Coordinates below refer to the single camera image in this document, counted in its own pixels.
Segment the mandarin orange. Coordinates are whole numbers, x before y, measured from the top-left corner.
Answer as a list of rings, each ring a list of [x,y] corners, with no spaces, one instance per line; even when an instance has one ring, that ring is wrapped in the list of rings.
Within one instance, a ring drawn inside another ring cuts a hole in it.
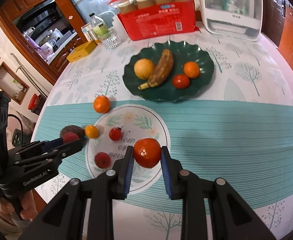
[[[189,61],[183,65],[183,72],[190,79],[196,79],[200,76],[200,67],[196,62]]]
[[[107,96],[97,96],[93,102],[93,108],[97,113],[105,114],[110,110],[111,102]]]

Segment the red lychee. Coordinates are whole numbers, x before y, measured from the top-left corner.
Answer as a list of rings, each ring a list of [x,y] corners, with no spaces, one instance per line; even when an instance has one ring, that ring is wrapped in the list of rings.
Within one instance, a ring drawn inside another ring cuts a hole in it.
[[[94,157],[94,162],[98,168],[108,168],[111,164],[110,156],[105,152],[99,152]]]
[[[67,132],[65,133],[63,136],[62,136],[62,139],[63,139],[63,143],[64,144],[68,144],[70,142],[73,142],[73,141],[76,141],[76,140],[79,140],[79,136],[74,133],[74,132]]]

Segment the large yellow orange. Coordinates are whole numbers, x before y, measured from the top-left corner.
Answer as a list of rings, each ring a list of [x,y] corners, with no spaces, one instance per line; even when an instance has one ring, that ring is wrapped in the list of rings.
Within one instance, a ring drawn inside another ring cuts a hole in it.
[[[133,67],[136,77],[147,80],[155,69],[154,63],[150,59],[139,59]]]

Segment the dark green scalloped plate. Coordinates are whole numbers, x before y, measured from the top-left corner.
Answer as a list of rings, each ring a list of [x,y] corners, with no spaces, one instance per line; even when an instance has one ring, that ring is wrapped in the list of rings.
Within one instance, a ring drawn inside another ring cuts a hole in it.
[[[138,61],[150,60],[155,71],[147,80],[134,73]],[[188,87],[179,89],[174,86],[177,75],[183,74],[183,66],[194,62],[199,66],[200,75],[192,79]],[[212,81],[214,63],[208,52],[197,45],[187,42],[155,43],[133,55],[124,67],[123,82],[132,95],[149,101],[178,102],[200,94]]]

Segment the clear bottle green label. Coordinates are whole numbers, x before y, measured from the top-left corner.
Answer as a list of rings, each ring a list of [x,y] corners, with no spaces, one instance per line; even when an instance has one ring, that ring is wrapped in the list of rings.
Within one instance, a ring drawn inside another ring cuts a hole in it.
[[[103,40],[108,36],[108,27],[104,20],[97,16],[95,13],[89,14],[91,20],[92,30],[99,40]]]

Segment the small red tomato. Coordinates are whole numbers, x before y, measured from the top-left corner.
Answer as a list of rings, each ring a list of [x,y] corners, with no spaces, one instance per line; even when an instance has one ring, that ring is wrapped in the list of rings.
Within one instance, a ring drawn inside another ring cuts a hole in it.
[[[161,159],[161,146],[153,138],[140,139],[133,147],[133,156],[141,167],[153,168]]]

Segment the white squeeze bottle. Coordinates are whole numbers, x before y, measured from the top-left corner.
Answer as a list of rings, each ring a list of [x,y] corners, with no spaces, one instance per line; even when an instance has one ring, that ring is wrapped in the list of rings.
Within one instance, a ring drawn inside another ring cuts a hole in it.
[[[116,31],[116,33],[119,35],[119,37],[122,40],[128,40],[129,36],[124,28],[124,26],[122,25],[120,19],[118,18],[117,15],[113,16],[112,18],[112,25],[114,27],[114,30]]]

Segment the tree pattern tablecloth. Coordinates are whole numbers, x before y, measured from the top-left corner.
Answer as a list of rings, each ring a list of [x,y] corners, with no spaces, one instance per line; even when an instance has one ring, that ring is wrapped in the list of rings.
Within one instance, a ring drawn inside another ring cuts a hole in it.
[[[209,52],[215,71],[211,84],[189,100],[149,102],[123,83],[133,55],[155,43],[187,42]],[[97,113],[97,96],[111,102]],[[293,231],[293,71],[274,45],[192,34],[126,41],[113,51],[98,46],[68,64],[40,114],[35,140],[51,140],[68,125],[133,126],[114,144],[111,158],[153,137],[168,146],[183,167],[207,180],[225,178],[278,239]]]

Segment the small yellow kumquat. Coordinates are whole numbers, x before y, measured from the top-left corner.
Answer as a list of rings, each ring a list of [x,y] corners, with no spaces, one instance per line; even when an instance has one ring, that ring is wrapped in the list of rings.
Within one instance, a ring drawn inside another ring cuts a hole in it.
[[[89,139],[96,139],[99,137],[99,130],[94,125],[87,125],[85,127],[85,135]]]

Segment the red paper cup package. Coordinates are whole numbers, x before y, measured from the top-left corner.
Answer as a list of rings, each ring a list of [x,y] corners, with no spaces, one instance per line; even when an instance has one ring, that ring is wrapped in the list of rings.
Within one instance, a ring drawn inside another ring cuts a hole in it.
[[[110,0],[133,41],[196,31],[194,0]]]

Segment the small white carton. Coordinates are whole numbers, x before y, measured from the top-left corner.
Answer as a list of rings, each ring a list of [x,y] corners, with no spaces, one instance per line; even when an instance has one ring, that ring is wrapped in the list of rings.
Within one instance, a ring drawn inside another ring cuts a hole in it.
[[[89,30],[90,30],[90,24],[87,23],[85,25],[83,25],[81,27],[81,31],[83,33],[83,35],[85,36],[86,40],[89,42],[89,41],[93,41],[93,38],[91,37],[91,35],[89,34]]]

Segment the spotted ripe banana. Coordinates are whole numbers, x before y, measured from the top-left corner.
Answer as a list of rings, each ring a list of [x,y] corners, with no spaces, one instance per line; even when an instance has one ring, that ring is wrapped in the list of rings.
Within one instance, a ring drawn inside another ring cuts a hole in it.
[[[172,52],[168,49],[164,49],[155,70],[145,83],[138,86],[138,89],[145,90],[148,88],[159,87],[170,75],[173,69],[173,64],[174,58]]]

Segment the cherry tomato with stem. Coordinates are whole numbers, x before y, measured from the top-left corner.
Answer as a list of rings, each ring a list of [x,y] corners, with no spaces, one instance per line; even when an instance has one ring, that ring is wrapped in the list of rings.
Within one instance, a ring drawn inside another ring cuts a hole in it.
[[[119,141],[122,137],[122,130],[120,127],[114,127],[109,132],[109,138],[112,141]]]

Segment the larger red tomato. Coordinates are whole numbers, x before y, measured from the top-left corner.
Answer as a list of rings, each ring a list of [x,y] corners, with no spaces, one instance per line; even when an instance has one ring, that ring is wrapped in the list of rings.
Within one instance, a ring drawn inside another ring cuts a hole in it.
[[[172,84],[177,89],[186,89],[190,85],[190,80],[187,75],[178,74],[173,77]]]

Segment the red container on floor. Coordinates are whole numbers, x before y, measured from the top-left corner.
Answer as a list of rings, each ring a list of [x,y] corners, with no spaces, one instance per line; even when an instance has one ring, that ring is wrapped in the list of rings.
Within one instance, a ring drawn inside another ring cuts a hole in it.
[[[29,105],[28,105],[28,109],[30,111],[33,111],[36,109],[36,107],[38,106],[39,102],[40,102],[40,99],[41,97],[37,94],[34,94],[32,97],[31,97],[31,100],[29,102]]]

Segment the white countertop sterilizer appliance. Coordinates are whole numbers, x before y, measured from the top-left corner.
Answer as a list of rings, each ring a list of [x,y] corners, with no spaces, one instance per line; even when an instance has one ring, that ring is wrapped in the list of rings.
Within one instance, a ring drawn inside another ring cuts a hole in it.
[[[199,0],[202,23],[208,32],[247,41],[261,33],[263,0]]]

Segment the dark brown avocado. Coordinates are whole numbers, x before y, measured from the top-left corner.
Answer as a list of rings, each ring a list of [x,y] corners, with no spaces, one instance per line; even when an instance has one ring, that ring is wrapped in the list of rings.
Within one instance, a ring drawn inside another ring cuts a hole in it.
[[[82,127],[76,126],[76,125],[68,125],[65,126],[60,131],[60,137],[62,138],[63,135],[65,135],[68,132],[73,132],[78,135],[79,139],[84,142],[85,140],[85,130]]]

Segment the yellow cardboard box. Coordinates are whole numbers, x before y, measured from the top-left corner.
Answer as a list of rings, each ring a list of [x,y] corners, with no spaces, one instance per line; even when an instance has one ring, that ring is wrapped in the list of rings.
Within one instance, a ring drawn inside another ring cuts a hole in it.
[[[72,52],[67,56],[67,60],[72,63],[79,59],[88,56],[96,48],[96,43],[94,41],[86,42],[78,47],[74,48]]]

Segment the clear drinking glass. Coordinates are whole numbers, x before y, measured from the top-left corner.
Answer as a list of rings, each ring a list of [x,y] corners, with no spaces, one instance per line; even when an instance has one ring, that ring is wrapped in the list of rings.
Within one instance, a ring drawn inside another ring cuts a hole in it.
[[[109,28],[108,33],[101,38],[102,44],[106,50],[114,50],[122,44],[122,39],[114,28]]]

